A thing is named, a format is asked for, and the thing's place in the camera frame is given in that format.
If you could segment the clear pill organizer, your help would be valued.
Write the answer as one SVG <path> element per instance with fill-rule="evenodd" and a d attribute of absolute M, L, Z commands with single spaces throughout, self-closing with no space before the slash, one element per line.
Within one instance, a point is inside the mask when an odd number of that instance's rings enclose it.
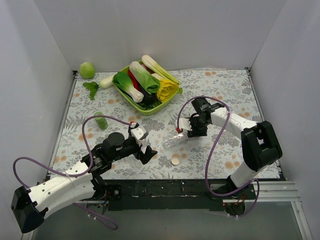
<path fill-rule="evenodd" d="M 179 145 L 183 141 L 188 139 L 188 135 L 185 132 L 180 132 L 172 137 L 166 138 L 163 141 L 163 147 L 164 149 L 173 148 L 176 145 Z"/>

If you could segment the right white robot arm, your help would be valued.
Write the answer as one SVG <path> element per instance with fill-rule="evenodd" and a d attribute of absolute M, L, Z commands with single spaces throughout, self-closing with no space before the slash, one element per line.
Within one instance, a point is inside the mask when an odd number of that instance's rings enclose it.
<path fill-rule="evenodd" d="M 241 140 L 243 162 L 227 177 L 223 186 L 211 192 L 212 195 L 239 198 L 258 173 L 283 156 L 270 122 L 248 120 L 231 113 L 225 104 L 211 104 L 204 97 L 193 99 L 191 104 L 195 113 L 187 118 L 189 138 L 204 137 L 207 135 L 208 125 L 215 125 Z"/>

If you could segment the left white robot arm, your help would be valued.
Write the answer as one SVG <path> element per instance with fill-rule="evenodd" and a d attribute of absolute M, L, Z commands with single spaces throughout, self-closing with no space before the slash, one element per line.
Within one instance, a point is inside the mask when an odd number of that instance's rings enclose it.
<path fill-rule="evenodd" d="M 121 186 L 107 184 L 101 175 L 110 170 L 115 161 L 130 155 L 145 165 L 156 154 L 157 151 L 150 146 L 142 150 L 142 143 L 133 135 L 125 138 L 119 132 L 111 133 L 63 176 L 30 188 L 21 186 L 14 191 L 11 210 L 21 232 L 35 230 L 51 214 L 78 201 L 119 200 Z"/>

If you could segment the white bottle cap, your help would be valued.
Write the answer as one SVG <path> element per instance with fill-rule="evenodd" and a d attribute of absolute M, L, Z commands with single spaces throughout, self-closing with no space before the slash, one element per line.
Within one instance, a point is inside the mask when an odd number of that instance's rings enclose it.
<path fill-rule="evenodd" d="M 171 158 L 171 163 L 176 166 L 176 165 L 179 165 L 180 164 L 180 159 L 176 156 L 172 157 Z"/>

